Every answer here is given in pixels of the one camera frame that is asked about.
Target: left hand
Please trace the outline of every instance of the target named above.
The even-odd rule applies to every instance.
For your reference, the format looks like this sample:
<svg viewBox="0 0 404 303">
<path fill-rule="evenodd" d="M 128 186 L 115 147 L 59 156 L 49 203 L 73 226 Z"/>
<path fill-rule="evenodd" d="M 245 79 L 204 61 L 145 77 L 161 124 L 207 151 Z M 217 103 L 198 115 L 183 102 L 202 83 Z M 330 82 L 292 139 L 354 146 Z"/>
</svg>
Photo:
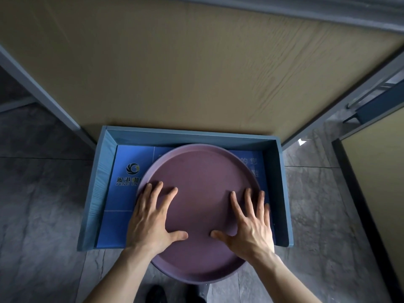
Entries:
<svg viewBox="0 0 404 303">
<path fill-rule="evenodd" d="M 162 188 L 163 182 L 159 182 L 153 191 L 150 183 L 146 185 L 144 192 L 137 199 L 126 235 L 126 249 L 144 249 L 151 259 L 173 242 L 188 238 L 185 231 L 166 231 L 167 210 L 178 188 L 171 190 L 157 209 L 157 197 Z"/>
</svg>

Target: foot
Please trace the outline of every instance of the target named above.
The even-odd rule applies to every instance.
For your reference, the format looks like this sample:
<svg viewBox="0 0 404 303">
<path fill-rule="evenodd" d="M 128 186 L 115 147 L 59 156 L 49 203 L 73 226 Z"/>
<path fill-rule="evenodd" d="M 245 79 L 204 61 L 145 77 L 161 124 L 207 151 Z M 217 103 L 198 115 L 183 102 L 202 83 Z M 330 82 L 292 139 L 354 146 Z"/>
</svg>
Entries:
<svg viewBox="0 0 404 303">
<path fill-rule="evenodd" d="M 188 285 L 187 303 L 207 303 L 210 284 Z"/>
<path fill-rule="evenodd" d="M 167 303 L 166 293 L 162 286 L 154 285 L 146 295 L 146 303 Z"/>
</svg>

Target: beige wall panel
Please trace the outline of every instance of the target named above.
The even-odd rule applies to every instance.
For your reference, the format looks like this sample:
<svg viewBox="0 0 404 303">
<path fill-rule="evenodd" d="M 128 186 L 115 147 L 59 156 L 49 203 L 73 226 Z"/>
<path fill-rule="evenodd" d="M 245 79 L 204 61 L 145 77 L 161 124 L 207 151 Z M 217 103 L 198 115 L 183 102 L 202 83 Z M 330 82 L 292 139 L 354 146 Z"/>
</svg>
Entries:
<svg viewBox="0 0 404 303">
<path fill-rule="evenodd" d="M 404 289 L 404 108 L 342 144 Z"/>
<path fill-rule="evenodd" d="M 283 141 L 404 43 L 172 0 L 0 0 L 0 44 L 90 134 L 103 124 Z"/>
</svg>

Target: round tray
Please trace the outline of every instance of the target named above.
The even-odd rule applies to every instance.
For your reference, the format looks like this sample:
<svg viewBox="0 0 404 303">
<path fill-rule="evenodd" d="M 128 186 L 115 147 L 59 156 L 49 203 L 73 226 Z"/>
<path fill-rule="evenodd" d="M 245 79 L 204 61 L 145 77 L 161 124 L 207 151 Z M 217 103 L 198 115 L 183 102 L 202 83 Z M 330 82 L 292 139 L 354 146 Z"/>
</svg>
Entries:
<svg viewBox="0 0 404 303">
<path fill-rule="evenodd" d="M 157 207 L 172 188 L 178 187 L 167 212 L 167 231 L 186 231 L 189 237 L 171 244 L 152 263 L 164 274 L 188 284 L 217 282 L 237 271 L 245 261 L 209 234 L 214 229 L 236 234 L 229 195 L 235 191 L 237 200 L 244 204 L 245 188 L 259 190 L 250 169 L 223 148 L 191 144 L 156 160 L 142 178 L 138 194 L 147 183 L 154 187 L 159 181 L 164 187 Z"/>
</svg>

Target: blue box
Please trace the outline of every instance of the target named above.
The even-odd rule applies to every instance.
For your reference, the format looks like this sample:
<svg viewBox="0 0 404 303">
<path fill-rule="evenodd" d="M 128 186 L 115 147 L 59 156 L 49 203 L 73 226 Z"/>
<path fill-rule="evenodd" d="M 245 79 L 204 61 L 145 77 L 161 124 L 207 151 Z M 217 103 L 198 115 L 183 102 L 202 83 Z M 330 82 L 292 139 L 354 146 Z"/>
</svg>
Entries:
<svg viewBox="0 0 404 303">
<path fill-rule="evenodd" d="M 103 220 L 109 220 L 109 223 L 115 225 L 116 234 L 126 233 L 127 221 L 131 216 L 132 207 L 128 210 L 125 209 L 127 210 L 125 212 L 127 217 L 124 217 L 120 224 L 116 223 L 114 214 L 104 215 L 104 209 L 114 210 L 112 209 L 113 207 L 110 207 L 112 204 L 107 204 L 107 193 L 110 179 L 114 180 L 115 177 L 115 175 L 112 176 L 112 173 L 114 161 L 118 158 L 116 155 L 118 146 L 145 146 L 143 147 L 144 149 L 155 147 L 155 149 L 158 148 L 158 151 L 164 153 L 167 148 L 172 149 L 190 143 L 216 145 L 230 150 L 236 155 L 236 151 L 261 152 L 276 245 L 283 247 L 293 246 L 288 191 L 279 138 L 262 135 L 104 126 L 95 152 L 77 249 L 79 251 L 100 249 L 97 246 L 97 240 Z M 129 169 L 134 173 L 137 171 L 135 165 Z"/>
<path fill-rule="evenodd" d="M 124 248 L 126 231 L 135 206 L 137 187 L 150 166 L 172 147 L 119 145 L 105 202 L 104 214 L 98 234 L 97 249 Z M 269 203 L 264 158 L 261 151 L 230 150 L 253 172 L 265 203 Z"/>
</svg>

